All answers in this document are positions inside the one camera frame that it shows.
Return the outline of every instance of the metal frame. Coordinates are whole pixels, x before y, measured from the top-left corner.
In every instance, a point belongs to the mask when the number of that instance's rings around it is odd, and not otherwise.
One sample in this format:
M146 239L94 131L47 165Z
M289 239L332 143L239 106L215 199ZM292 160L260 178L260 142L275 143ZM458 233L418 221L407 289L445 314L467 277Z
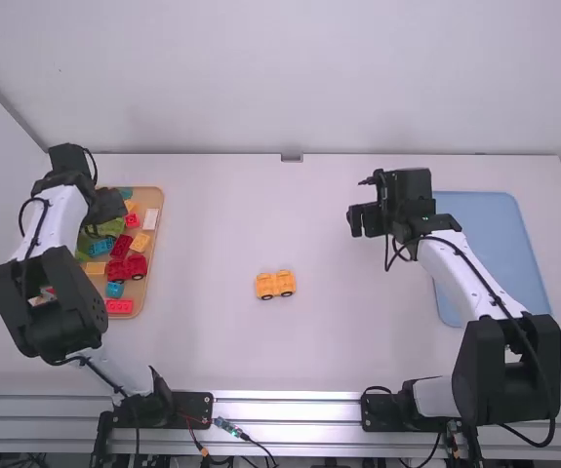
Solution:
M355 392L215 391L214 416L236 422L277 456L427 456L434 434L367 434L360 426L360 394ZM84 452L92 450L107 396L0 395L0 451ZM541 439L546 423L514 424ZM212 454L260 455L260 450L217 428L197 431ZM561 411L553 443L524 445L500 427L483 427L479 441L486 458L561 460ZM465 454L463 440L462 453ZM115 429L110 449L133 452L135 431ZM184 430L142 429L141 452L197 454ZM435 456L444 458L441 445Z

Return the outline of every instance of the lego car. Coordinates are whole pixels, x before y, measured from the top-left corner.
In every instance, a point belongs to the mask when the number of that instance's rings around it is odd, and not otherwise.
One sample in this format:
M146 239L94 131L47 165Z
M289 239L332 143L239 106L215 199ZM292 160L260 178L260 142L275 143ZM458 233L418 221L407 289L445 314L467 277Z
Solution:
M125 259L113 258L106 264L106 279L109 282L138 281L145 275L147 275L147 260L140 253L133 253Z
M270 300L276 295L288 297L296 291L296 277L289 270L280 270L277 273L261 273L256 281L257 297Z

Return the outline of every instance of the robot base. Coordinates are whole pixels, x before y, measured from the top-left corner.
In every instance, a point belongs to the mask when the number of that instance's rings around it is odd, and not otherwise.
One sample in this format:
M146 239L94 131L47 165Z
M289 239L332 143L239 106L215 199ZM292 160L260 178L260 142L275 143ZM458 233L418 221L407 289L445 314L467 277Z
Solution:
M360 413L365 432L442 432L451 419L417 414L412 417L407 398L401 392L363 395Z
M156 425L153 422L144 420L142 415L138 416L138 421L130 416L125 410L115 409L113 413L114 428L135 428L140 429L208 429L213 423L213 394L209 392L175 392L172 391L175 412L168 416L167 421Z

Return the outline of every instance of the green lego brick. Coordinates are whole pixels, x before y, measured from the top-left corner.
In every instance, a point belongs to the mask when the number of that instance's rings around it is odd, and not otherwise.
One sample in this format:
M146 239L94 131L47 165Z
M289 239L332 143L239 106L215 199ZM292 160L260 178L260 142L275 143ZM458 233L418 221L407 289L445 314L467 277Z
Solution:
M99 236L118 237L126 229L126 222L124 221L123 217L116 217L109 222L99 224L98 226L96 226L96 229Z
M84 232L78 233L78 239L76 240L76 250L83 254L89 253L89 247L94 243L93 239L87 237Z

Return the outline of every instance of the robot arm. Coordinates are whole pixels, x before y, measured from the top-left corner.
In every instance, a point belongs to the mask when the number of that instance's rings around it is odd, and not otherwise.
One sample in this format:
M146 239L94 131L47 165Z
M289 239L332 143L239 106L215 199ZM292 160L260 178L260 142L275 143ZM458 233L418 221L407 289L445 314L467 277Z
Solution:
M450 214L437 214L428 169L374 171L376 202L350 206L354 237L392 235L442 286L466 323L452 375L408 380L380 402L381 424L369 431L433 430L430 422L461 418L471 427L551 419L560 407L561 332L548 315L531 315L473 254ZM505 350L520 355L507 363ZM373 405L365 404L363 414Z
M122 197L116 189L95 188L80 146L63 144L49 153L53 170L31 191L30 200L41 203L19 248L0 265L0 314L24 355L92 367L113 383L118 405L124 395L148 396L155 385L151 368L122 360L102 342L104 303L73 255L81 227L126 214ZM35 301L47 287L55 299Z

